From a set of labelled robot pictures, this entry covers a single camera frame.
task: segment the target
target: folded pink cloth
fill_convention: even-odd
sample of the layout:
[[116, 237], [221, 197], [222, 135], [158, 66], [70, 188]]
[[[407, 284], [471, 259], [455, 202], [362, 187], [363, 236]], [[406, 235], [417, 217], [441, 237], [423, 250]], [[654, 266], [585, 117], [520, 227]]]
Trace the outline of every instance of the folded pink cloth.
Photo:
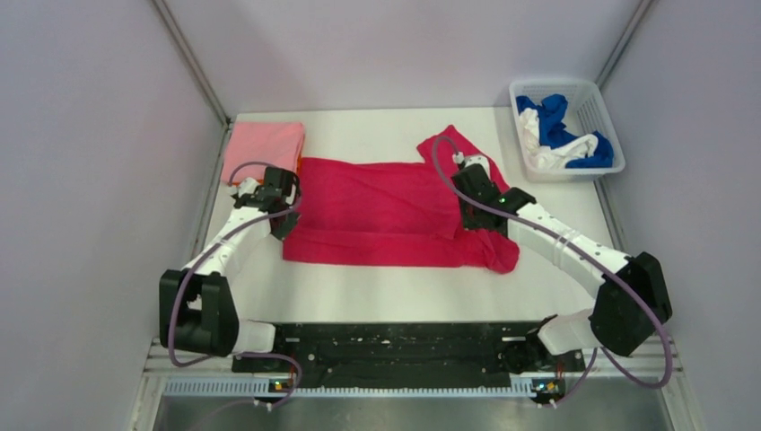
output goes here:
[[[235, 168], [252, 161], [267, 162], [296, 172], [303, 145], [302, 123], [236, 121], [230, 143], [224, 150], [221, 181], [226, 184]], [[247, 166], [235, 173], [232, 182], [237, 184], [248, 177], [262, 180], [264, 169], [262, 166]]]
[[[464, 155], [480, 154], [453, 126], [442, 132]], [[415, 267], [486, 267], [510, 272], [518, 246], [499, 233], [462, 227], [457, 197], [433, 168], [433, 140], [417, 147], [424, 163], [351, 164], [304, 158], [302, 214], [283, 258], [309, 263]], [[439, 161], [457, 166], [446, 143]], [[491, 177], [508, 188], [489, 159]]]

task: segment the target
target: laundry basket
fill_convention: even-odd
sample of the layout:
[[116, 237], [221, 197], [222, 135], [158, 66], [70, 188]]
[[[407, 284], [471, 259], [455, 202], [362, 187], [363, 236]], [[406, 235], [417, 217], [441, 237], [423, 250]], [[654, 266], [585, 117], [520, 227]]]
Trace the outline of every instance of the laundry basket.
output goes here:
[[[563, 120], [566, 130], [576, 136], [586, 135], [597, 130], [610, 141], [613, 147], [612, 167], [547, 169], [538, 168], [531, 163], [529, 160], [529, 150], [526, 148], [526, 143], [523, 142], [523, 133], [520, 130], [520, 122], [518, 121], [519, 112], [515, 98], [518, 96], [529, 96], [532, 101], [539, 104], [542, 99], [552, 94], [562, 94], [568, 100], [568, 110]], [[610, 121], [608, 110], [605, 108], [605, 102], [602, 100], [602, 95], [599, 93], [599, 88], [595, 83], [560, 78], [515, 81], [510, 84], [510, 97], [512, 101], [512, 117], [518, 130], [520, 153], [523, 156], [523, 167], [526, 171], [526, 177], [530, 181], [595, 180], [606, 173], [621, 172], [624, 169], [626, 161], [624, 153], [621, 151], [621, 144], [618, 142], [616, 131], [613, 129], [613, 123]]]

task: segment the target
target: red t-shirt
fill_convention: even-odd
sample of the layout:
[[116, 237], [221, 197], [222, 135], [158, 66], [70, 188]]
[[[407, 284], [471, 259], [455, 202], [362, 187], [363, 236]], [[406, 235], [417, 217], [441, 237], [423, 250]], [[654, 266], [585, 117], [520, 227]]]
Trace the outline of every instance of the red t-shirt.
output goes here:
[[[480, 154], [454, 126], [448, 136], [464, 155]], [[305, 157], [302, 214], [284, 241], [283, 258], [308, 263], [402, 267], [486, 267], [507, 273], [518, 246], [499, 233], [462, 227], [457, 196], [433, 167], [433, 141], [417, 147], [423, 163], [351, 164]], [[439, 163], [449, 178], [457, 171], [446, 142]], [[494, 162], [490, 173], [508, 189]]]

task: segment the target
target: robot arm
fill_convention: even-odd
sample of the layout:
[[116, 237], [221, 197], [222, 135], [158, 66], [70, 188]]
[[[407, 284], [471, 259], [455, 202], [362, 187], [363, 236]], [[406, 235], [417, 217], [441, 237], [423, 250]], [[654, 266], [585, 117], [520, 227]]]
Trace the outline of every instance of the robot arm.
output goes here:
[[460, 200], [463, 225], [467, 229], [497, 231], [519, 245], [528, 247], [552, 262], [582, 285], [596, 299], [594, 309], [571, 315], [549, 316], [515, 346], [513, 371], [524, 365], [544, 362], [570, 350], [606, 347], [620, 356], [629, 356], [654, 332], [652, 323], [634, 300], [567, 243], [575, 244], [604, 267], [621, 277], [651, 307], [661, 323], [671, 317], [671, 305], [660, 270], [650, 254], [637, 257], [612, 250], [563, 224], [549, 214], [525, 191], [512, 188], [501, 193], [488, 175], [483, 156], [455, 159], [460, 170], [452, 176], [455, 187], [466, 196], [489, 207], [544, 226], [557, 238], [526, 224], [505, 219]]
[[296, 226], [299, 215], [295, 212], [270, 218], [269, 223], [254, 223], [254, 220], [263, 221], [273, 213], [292, 207], [301, 194], [299, 179], [293, 172], [268, 167], [263, 184], [247, 178], [231, 188], [231, 194], [235, 203], [222, 230], [183, 269], [169, 269], [162, 276], [159, 323], [165, 347], [179, 286], [197, 264], [180, 304], [174, 338], [176, 348], [214, 356], [269, 352], [273, 348], [275, 326], [239, 320], [235, 304], [240, 302], [235, 301], [230, 286], [234, 285], [246, 258], [260, 240], [269, 234], [283, 240]]

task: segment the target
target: white wall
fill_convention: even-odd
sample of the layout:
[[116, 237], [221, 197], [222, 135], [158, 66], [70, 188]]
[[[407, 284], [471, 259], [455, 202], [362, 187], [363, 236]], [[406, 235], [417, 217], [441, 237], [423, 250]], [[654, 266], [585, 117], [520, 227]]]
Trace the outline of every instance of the white wall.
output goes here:
[[507, 105], [520, 76], [595, 79], [639, 0], [169, 0], [223, 106]]
[[0, 429], [117, 430], [221, 128], [149, 2], [0, 2]]
[[659, 2], [604, 92], [634, 251], [661, 259], [707, 429], [757, 429], [761, 3]]

